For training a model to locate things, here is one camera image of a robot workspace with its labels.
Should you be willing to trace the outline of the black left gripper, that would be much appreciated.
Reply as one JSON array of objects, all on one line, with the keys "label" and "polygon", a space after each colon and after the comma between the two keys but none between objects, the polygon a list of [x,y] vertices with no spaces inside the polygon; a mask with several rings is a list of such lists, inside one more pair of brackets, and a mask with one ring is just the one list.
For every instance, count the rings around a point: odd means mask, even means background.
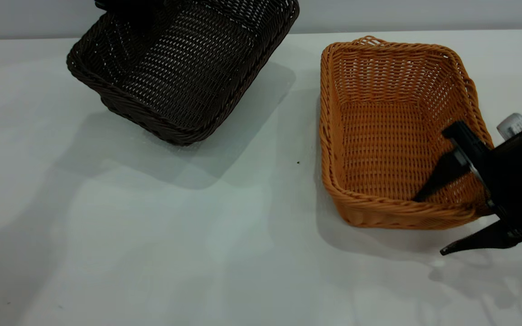
[{"label": "black left gripper", "polygon": [[128,21],[139,32],[150,31],[154,25],[155,8],[163,6],[163,0],[95,0],[97,8],[106,12],[128,12]]}]

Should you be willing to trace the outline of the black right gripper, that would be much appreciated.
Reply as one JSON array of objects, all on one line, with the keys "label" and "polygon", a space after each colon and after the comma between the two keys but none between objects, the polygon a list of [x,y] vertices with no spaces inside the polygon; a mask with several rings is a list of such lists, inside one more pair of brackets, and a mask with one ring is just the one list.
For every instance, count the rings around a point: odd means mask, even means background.
[{"label": "black right gripper", "polygon": [[469,171],[482,182],[487,207],[499,221],[448,244],[442,256],[476,249],[509,249],[522,243],[522,131],[489,149],[462,121],[443,131],[459,151],[448,151],[437,162],[413,201],[422,202]]}]

